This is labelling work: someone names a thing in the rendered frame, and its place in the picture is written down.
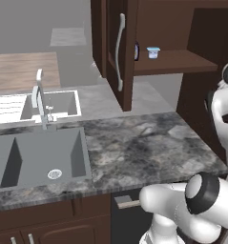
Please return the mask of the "wooden dining table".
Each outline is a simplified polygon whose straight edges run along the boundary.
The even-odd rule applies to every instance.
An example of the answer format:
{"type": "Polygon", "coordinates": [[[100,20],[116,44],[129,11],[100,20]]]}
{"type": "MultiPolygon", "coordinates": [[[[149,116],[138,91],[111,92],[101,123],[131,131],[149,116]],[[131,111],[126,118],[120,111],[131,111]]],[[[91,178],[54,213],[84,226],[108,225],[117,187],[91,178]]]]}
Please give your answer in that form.
{"type": "Polygon", "coordinates": [[[60,86],[55,52],[0,54],[0,93],[30,91],[38,69],[44,73],[44,88],[60,86]]]}

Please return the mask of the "dark brown base cabinet door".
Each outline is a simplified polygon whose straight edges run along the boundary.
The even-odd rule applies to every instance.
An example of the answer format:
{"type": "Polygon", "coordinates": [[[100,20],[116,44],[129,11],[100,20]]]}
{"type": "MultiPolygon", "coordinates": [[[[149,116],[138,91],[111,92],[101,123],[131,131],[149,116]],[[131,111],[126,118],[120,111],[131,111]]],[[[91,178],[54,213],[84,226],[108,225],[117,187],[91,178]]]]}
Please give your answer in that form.
{"type": "Polygon", "coordinates": [[[8,232],[0,234],[0,244],[11,244],[11,237],[15,237],[16,244],[24,244],[23,238],[19,232],[8,232]]]}
{"type": "Polygon", "coordinates": [[[111,219],[108,215],[68,221],[21,230],[26,244],[32,234],[34,244],[111,244],[111,219]]]}

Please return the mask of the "grey sink tap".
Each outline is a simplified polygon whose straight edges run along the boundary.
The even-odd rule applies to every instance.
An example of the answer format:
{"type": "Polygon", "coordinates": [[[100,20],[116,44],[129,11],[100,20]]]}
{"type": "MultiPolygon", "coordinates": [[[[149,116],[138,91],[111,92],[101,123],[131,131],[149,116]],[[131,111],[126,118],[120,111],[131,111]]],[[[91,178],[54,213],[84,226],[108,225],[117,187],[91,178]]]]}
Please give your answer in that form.
{"type": "Polygon", "coordinates": [[[36,85],[33,87],[31,94],[31,105],[34,109],[39,110],[43,130],[47,132],[55,132],[56,127],[49,123],[48,116],[46,115],[42,77],[43,70],[38,69],[36,73],[36,85]]]}

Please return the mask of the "white cup with blue lid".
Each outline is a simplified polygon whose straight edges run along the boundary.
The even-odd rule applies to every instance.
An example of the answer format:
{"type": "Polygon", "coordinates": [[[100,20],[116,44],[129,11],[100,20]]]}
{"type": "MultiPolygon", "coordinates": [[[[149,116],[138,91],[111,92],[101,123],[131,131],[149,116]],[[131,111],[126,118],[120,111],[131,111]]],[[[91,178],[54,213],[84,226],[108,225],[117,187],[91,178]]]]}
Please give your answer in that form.
{"type": "Polygon", "coordinates": [[[148,47],[147,51],[148,51],[148,57],[150,59],[157,59],[158,53],[160,52],[160,48],[159,47],[148,47]]]}

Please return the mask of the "grey kitchen sink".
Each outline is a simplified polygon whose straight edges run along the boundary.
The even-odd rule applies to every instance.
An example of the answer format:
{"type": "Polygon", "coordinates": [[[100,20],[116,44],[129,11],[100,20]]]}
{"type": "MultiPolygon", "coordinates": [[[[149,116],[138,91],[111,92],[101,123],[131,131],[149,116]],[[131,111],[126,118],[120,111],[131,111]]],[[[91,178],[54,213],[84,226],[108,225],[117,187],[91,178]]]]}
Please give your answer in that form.
{"type": "Polygon", "coordinates": [[[0,136],[0,192],[91,177],[82,128],[0,136]]]}

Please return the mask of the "black dishwasher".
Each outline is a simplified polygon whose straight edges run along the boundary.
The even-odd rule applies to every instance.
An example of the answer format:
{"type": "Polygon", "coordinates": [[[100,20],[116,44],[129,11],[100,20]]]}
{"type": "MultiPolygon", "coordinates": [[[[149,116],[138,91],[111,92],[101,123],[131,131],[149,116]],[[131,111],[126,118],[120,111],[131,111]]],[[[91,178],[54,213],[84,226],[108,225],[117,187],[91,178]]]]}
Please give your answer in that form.
{"type": "Polygon", "coordinates": [[[153,215],[140,206],[119,209],[115,198],[128,195],[132,200],[139,199],[140,189],[111,194],[111,244],[139,244],[141,236],[150,228],[153,215]]]}

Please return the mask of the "dark brown wall cabinet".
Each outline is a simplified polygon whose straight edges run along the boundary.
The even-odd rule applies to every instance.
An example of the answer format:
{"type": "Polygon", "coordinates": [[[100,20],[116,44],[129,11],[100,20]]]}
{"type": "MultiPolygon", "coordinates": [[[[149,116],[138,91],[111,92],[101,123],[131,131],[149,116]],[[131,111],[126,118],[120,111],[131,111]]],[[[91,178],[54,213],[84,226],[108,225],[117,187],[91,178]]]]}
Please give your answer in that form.
{"type": "MultiPolygon", "coordinates": [[[[91,0],[93,60],[107,79],[107,0],[91,0]]],[[[228,0],[138,0],[134,78],[183,75],[176,112],[221,160],[205,99],[228,63],[228,0]],[[148,47],[159,47],[157,59],[148,47]]]]}

